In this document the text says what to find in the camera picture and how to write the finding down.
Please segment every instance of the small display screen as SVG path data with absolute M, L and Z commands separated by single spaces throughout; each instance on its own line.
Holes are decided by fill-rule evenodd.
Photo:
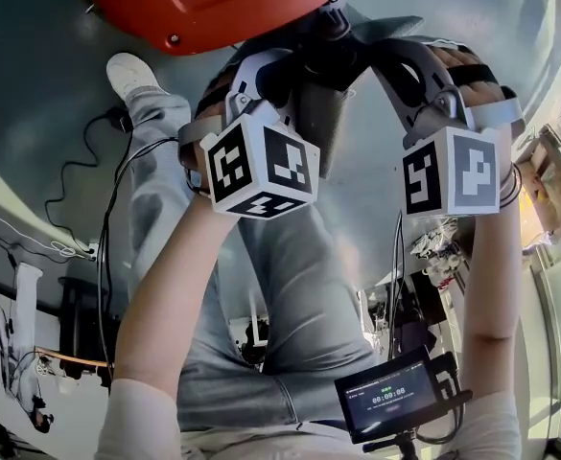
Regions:
M 374 431 L 383 423 L 435 403 L 425 364 L 420 361 L 392 375 L 344 392 L 354 428 Z

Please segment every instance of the white sleeve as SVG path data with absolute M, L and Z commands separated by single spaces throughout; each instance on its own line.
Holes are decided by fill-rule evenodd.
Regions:
M 96 460 L 178 460 L 180 430 L 175 402 L 160 390 L 117 379 L 99 437 Z
M 521 458 L 521 431 L 512 392 L 499 392 L 468 402 L 463 426 L 442 449 L 462 460 Z

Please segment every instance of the jeans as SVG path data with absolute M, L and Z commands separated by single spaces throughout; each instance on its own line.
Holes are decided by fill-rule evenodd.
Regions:
M 175 137 L 191 120 L 183 98 L 155 87 L 132 91 L 126 102 L 135 126 L 131 153 Z M 132 295 L 194 195 L 175 143 L 132 162 L 131 176 Z M 362 336 L 355 292 L 319 212 L 308 206 L 270 221 L 242 219 L 239 229 L 269 313 L 264 371 L 250 367 L 236 349 L 215 270 L 180 377 L 180 428 L 341 420 L 334 380 L 379 364 L 379 357 Z

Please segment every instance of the white sneaker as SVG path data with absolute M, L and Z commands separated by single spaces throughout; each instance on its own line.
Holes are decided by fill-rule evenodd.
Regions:
M 161 88 L 148 63 L 129 53 L 118 53 L 111 57 L 105 70 L 111 88 L 123 101 L 136 88 Z

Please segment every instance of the gray floor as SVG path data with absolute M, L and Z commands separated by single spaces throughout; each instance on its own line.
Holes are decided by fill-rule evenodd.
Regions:
M 561 0 L 349 0 L 368 17 L 421 15 L 421 34 L 461 40 L 489 62 L 513 87 L 533 115 L 561 63 Z M 169 91 L 195 104 L 205 84 L 230 56 L 230 49 L 196 57 L 167 57 L 112 29 L 76 0 L 0 0 L 0 174 L 42 218 L 43 202 L 59 193 L 58 173 L 69 159 L 86 161 L 82 127 L 118 102 L 105 79 L 105 62 L 117 51 L 146 59 Z M 399 209 L 402 129 L 390 104 L 371 78 L 353 100 L 350 127 L 339 146 L 331 178 L 321 186 L 319 209 L 335 236 L 355 288 L 366 288 L 390 271 L 392 227 Z M 92 131 L 102 158 L 94 171 L 68 175 L 66 201 L 56 220 L 70 225 L 83 241 L 98 237 L 111 176 L 127 138 L 107 125 Z M 112 260 L 118 280 L 114 309 L 125 304 L 121 283 L 128 268 L 124 197 L 112 220 Z M 407 221 L 406 244 L 427 224 Z M 0 225 L 0 235 L 14 240 Z M 229 267 L 245 267 L 235 239 L 223 252 Z M 93 281 L 94 265 L 75 261 L 55 266 L 25 258 L 46 271 L 39 297 L 57 305 L 57 277 L 68 273 Z M 226 270 L 223 274 L 236 274 Z M 11 269 L 0 251 L 0 281 Z M 238 302 L 252 282 L 224 277 L 227 298 Z M 243 313 L 232 304 L 229 316 Z

